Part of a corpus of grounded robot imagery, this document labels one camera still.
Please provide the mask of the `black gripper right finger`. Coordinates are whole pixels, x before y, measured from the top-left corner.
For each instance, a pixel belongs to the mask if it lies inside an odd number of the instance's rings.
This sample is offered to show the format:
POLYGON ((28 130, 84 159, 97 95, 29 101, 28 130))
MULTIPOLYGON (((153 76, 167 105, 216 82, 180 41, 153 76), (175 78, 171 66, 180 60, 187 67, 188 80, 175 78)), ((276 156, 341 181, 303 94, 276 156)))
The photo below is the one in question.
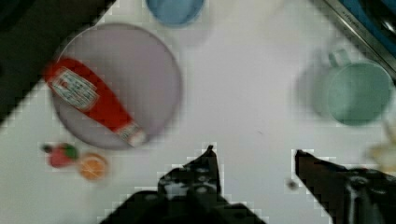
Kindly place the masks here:
POLYGON ((332 218, 333 224, 395 224, 395 177, 351 168, 298 150, 295 174, 332 218))

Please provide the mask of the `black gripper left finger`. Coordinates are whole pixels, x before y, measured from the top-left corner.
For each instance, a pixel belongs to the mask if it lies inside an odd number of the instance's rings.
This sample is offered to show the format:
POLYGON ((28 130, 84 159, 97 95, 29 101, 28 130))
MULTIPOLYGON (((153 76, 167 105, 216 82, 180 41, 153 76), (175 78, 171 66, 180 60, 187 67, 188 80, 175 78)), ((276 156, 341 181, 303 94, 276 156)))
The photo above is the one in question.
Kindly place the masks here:
POLYGON ((221 196, 213 147, 163 175, 155 190, 134 193, 100 224, 266 224, 241 203, 221 196))

